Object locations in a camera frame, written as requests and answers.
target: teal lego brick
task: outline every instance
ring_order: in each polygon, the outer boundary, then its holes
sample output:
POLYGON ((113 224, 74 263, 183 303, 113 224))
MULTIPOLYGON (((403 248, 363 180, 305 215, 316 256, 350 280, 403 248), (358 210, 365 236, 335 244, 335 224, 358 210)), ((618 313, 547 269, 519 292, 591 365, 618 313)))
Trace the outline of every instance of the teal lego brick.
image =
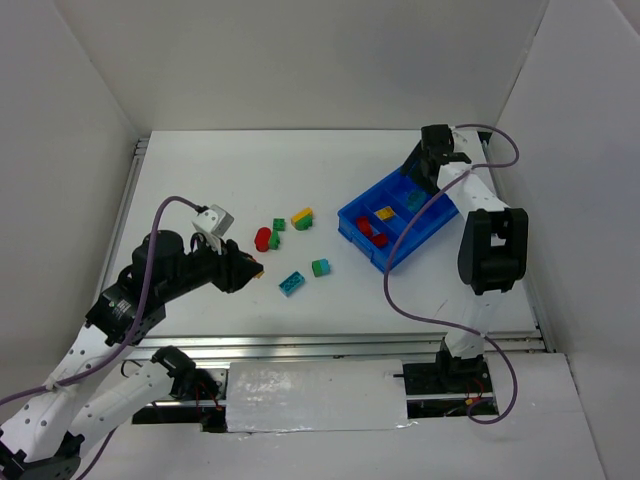
POLYGON ((321 277, 331 271, 331 266, 326 258, 322 258, 311 262, 311 269, 313 270, 313 275, 315 277, 321 277))
POLYGON ((300 274, 300 272, 293 272, 284 282, 279 285, 279 287, 284 296, 288 297, 303 284, 304 277, 300 274))
POLYGON ((427 194, 424 191, 414 190, 409 194, 409 198, 407 199, 407 208, 412 213, 418 213, 418 210, 422 208, 426 199, 427 194))

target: yellow lego brick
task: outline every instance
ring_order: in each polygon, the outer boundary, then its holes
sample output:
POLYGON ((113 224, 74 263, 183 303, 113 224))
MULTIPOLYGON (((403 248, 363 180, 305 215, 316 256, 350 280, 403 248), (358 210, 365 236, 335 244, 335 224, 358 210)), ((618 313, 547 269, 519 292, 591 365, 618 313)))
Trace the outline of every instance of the yellow lego brick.
POLYGON ((313 210, 311 210, 309 207, 305 208, 301 212, 298 212, 293 217, 291 217, 291 223, 293 224, 293 226, 295 226, 299 220, 302 220, 304 217, 307 217, 307 216, 313 217, 313 210))
POLYGON ((394 212, 391 207, 384 207, 376 212, 378 218, 384 222, 386 222, 390 218, 393 218, 395 214, 396 212, 394 212))

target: red wire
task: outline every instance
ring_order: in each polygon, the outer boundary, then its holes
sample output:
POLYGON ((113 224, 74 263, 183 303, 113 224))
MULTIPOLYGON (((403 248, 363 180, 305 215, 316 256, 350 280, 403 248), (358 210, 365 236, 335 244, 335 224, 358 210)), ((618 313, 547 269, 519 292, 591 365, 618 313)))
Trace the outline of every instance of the red wire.
POLYGON ((213 395, 209 389, 205 386, 204 383, 201 383, 200 386, 204 389, 205 392, 207 392, 209 394, 209 396, 211 397, 211 400, 213 400, 213 403, 216 404, 216 410, 221 411, 222 408, 220 407, 220 405, 218 404, 218 400, 216 399, 216 396, 213 395))
POLYGON ((480 394, 478 396, 482 398, 482 395, 484 394, 484 385, 477 378, 474 378, 473 381, 476 382, 478 385, 480 385, 480 394))

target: lego brick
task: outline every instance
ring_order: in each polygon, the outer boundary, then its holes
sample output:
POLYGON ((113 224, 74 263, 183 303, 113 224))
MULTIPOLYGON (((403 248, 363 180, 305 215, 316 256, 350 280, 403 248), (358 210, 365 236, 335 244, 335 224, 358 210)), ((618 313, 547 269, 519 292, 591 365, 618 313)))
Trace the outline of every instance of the lego brick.
POLYGON ((304 217, 313 217, 313 210, 311 210, 311 208, 307 207, 304 210, 301 210, 300 212, 296 213, 293 217, 291 217, 291 224, 295 226, 295 224, 298 222, 298 220, 302 220, 304 217))
POLYGON ((356 226, 358 230, 360 230, 365 237, 369 238, 373 235, 373 229, 371 228, 371 224, 369 223, 369 219, 367 217, 358 217, 356 218, 356 226))
POLYGON ((373 243, 378 248, 382 248, 387 246, 387 243, 389 243, 389 239, 384 233, 378 233, 377 235, 371 237, 371 243, 373 243))
POLYGON ((326 258, 322 258, 311 262, 311 269, 313 270, 313 275, 315 277, 321 277, 331 271, 331 266, 326 258))
POLYGON ((269 248, 271 250, 277 250, 280 245, 280 235, 278 235, 278 231, 274 230, 271 232, 271 237, 269 238, 269 248))
POLYGON ((269 250, 269 239, 271 238, 271 230, 267 227, 262 227, 256 233, 254 243, 256 244, 256 250, 259 252, 266 252, 269 250))
POLYGON ((313 217, 311 215, 302 217, 300 220, 293 224, 296 230, 306 230, 311 225, 313 225, 313 217))
POLYGON ((284 218, 274 218, 273 219, 273 229, 279 232, 284 232, 285 225, 287 223, 284 221, 284 218))
POLYGON ((394 212, 391 207, 384 207, 376 212, 376 216, 383 222, 392 219, 395 214, 396 212, 394 212))
POLYGON ((411 213, 418 213, 418 210, 422 208, 426 199, 426 192, 423 190, 414 190, 407 198, 407 208, 411 213))
POLYGON ((300 272, 293 272, 287 279, 282 282, 279 287, 280 291, 284 293, 285 297, 291 295, 295 290, 300 288, 304 284, 304 277, 300 272))

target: white table surface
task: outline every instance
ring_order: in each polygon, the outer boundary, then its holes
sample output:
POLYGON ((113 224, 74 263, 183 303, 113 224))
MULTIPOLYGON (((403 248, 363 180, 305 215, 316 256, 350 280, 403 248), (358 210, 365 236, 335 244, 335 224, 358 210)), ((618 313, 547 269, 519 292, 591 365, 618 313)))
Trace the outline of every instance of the white table surface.
MULTIPOLYGON (((263 263, 265 274, 233 295, 205 286, 171 302, 154 336, 441 332, 442 327, 393 312, 384 299, 382 274, 337 230, 337 211, 399 166, 418 139, 418 131, 154 132, 110 280, 130 263, 160 202, 182 195, 231 212, 236 220, 227 238, 263 263), (289 219, 307 206, 314 225, 298 232, 289 219), (274 217, 288 223, 280 249, 259 253, 255 233, 271 227, 274 217), (332 272, 315 278, 311 261, 319 258, 329 260, 332 272), (285 298, 278 284, 295 270, 307 282, 285 298)), ((456 136, 456 148, 476 163, 485 161, 475 132, 456 136)), ((174 204, 165 210, 161 228, 177 231, 188 243, 192 217, 190 209, 174 204)), ((399 305, 450 321, 462 315, 469 288, 456 263, 463 226, 456 216, 393 270, 391 290, 399 305)), ((522 282, 500 306, 492 330, 535 331, 522 282)))

